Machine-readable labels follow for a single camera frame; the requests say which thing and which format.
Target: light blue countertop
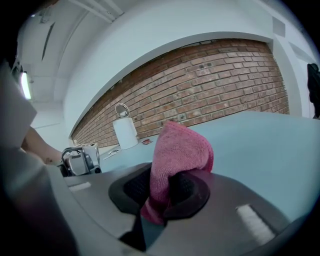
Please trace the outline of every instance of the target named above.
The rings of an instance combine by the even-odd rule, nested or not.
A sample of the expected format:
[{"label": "light blue countertop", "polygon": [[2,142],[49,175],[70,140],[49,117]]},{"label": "light blue countertop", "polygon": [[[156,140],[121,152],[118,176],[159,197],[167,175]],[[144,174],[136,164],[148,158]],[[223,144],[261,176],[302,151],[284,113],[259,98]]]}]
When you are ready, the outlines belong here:
[{"label": "light blue countertop", "polygon": [[[243,111],[189,128],[211,143],[213,173],[245,184],[290,221],[311,210],[320,191],[319,120]],[[106,160],[101,155],[102,172],[152,162],[157,138]]]}]

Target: silver machine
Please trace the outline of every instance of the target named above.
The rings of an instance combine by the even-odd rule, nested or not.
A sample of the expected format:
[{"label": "silver machine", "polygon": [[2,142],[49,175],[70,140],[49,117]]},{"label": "silver machine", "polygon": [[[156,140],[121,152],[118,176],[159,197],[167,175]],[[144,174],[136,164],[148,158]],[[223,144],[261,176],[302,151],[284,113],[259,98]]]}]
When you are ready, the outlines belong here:
[{"label": "silver machine", "polygon": [[98,144],[68,147],[62,152],[61,162],[58,167],[64,177],[101,173]]}]

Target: white curved wall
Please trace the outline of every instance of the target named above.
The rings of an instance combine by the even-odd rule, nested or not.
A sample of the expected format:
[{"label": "white curved wall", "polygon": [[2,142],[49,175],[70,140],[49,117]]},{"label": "white curved wall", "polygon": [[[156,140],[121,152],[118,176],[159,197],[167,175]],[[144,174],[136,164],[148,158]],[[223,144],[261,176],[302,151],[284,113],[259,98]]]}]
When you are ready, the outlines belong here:
[{"label": "white curved wall", "polygon": [[63,106],[67,133],[118,80],[163,53],[209,39],[272,37],[233,0],[142,2],[101,34],[75,68]]}]

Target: white wall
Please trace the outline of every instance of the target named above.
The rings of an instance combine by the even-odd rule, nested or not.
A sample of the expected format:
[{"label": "white wall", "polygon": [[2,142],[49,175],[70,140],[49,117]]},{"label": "white wall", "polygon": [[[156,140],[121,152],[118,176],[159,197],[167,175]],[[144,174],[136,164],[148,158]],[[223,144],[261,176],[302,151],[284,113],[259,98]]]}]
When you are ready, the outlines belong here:
[{"label": "white wall", "polygon": [[64,99],[67,133],[116,82],[145,62],[191,43],[218,38],[269,42],[233,0],[148,0],[118,18],[79,61]]},{"label": "white wall", "polygon": [[31,124],[39,135],[56,150],[69,147],[63,107],[59,103],[33,103],[37,114]]},{"label": "white wall", "polygon": [[[63,104],[67,134],[110,87],[140,65],[178,47],[220,38],[263,41],[271,49],[277,38],[273,54],[285,78],[290,113],[310,117],[308,88],[293,52],[298,50],[311,61],[318,60],[319,53],[288,20],[288,10],[283,5],[277,8],[260,0],[141,2],[102,33],[74,69]],[[274,34],[273,17],[285,24],[284,37]]]},{"label": "white wall", "polygon": [[254,20],[261,28],[266,27],[266,24],[269,24],[266,21],[272,17],[285,25],[285,36],[274,34],[271,49],[284,79],[290,114],[306,118],[313,117],[314,109],[313,106],[310,107],[307,87],[308,74],[304,70],[306,67],[301,66],[301,59],[308,63],[320,64],[320,55],[313,42],[302,34],[299,21],[283,3],[274,0],[270,1],[270,5],[260,0],[239,0],[238,2],[251,16],[255,15]]}]

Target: red brick wall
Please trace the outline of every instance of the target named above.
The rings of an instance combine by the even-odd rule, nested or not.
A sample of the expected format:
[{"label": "red brick wall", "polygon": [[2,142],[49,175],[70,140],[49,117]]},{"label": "red brick wall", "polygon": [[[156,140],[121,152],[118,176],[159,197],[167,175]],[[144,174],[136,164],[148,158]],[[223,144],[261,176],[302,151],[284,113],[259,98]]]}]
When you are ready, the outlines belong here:
[{"label": "red brick wall", "polygon": [[185,46],[145,63],[94,104],[72,139],[100,147],[117,144],[116,103],[129,107],[140,138],[158,134],[166,120],[192,126],[244,110],[289,113],[270,49],[242,39]]}]

